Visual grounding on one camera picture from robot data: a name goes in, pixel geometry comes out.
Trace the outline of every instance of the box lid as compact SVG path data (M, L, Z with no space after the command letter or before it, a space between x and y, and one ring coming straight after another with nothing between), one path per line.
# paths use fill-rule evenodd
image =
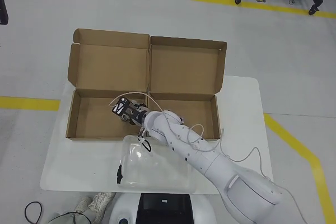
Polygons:
M77 29L68 80L83 90L141 91L148 86L148 34Z
M151 37L151 92L212 96L223 84L226 42Z

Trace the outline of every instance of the white robot body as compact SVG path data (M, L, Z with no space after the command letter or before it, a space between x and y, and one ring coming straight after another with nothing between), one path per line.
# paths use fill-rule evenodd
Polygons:
M214 184L226 209L240 224L255 224L265 219L280 202L281 192L268 178L232 162L195 131L182 125L178 115L167 110L134 110L129 100L122 98L121 101L125 115L141 125L151 137L178 153ZM134 213L131 211L130 214L132 216L129 218L134 221Z

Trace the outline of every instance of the white table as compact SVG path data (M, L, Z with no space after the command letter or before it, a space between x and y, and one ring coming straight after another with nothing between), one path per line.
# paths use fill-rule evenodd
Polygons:
M121 141L72 141L65 137L73 90L74 87L67 81L41 176L41 188L78 192L138 192L120 188L116 183ZM225 129L225 153L231 158L241 159L253 147L258 147L262 154L263 171L273 179L257 80L224 76L217 98L220 125ZM257 152L240 165L260 172ZM202 174L194 170L192 175L197 184L195 194L218 194L214 185Z

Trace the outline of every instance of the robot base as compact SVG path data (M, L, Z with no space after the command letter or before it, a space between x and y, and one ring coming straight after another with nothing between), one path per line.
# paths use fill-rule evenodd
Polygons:
M217 224L213 207L201 194L124 193L114 205L109 224Z

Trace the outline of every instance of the plastic container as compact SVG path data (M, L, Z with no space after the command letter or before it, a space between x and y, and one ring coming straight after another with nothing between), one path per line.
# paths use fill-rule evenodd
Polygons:
M178 154L153 138L148 152L137 136L126 136L122 150L122 188L143 192L194 193L193 168Z

